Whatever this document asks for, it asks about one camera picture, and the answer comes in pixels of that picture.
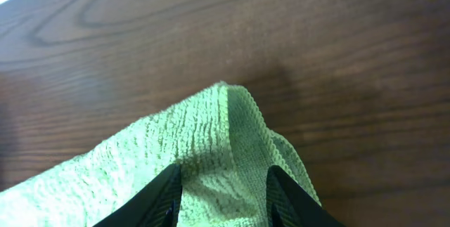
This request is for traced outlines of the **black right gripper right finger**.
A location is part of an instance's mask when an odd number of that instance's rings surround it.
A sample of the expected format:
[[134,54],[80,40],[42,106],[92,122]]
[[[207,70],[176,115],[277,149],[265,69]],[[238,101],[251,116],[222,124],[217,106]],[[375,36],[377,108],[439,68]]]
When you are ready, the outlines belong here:
[[277,165],[267,172],[266,212],[270,227],[345,227]]

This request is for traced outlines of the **green microfiber cloth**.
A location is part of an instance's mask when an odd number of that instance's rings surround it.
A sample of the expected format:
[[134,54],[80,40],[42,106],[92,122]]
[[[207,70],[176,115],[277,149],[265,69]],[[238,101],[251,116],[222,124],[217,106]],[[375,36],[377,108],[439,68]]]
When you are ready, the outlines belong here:
[[218,83],[3,191],[1,225],[92,226],[170,164],[181,165],[180,226],[265,226],[272,165],[316,196],[296,150],[265,124],[250,92]]

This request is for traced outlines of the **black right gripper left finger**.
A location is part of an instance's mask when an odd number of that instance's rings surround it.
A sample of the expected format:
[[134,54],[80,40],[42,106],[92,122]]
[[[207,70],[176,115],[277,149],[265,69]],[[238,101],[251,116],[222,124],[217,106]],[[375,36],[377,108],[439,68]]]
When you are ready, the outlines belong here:
[[182,190],[181,166],[171,164],[94,227],[176,227]]

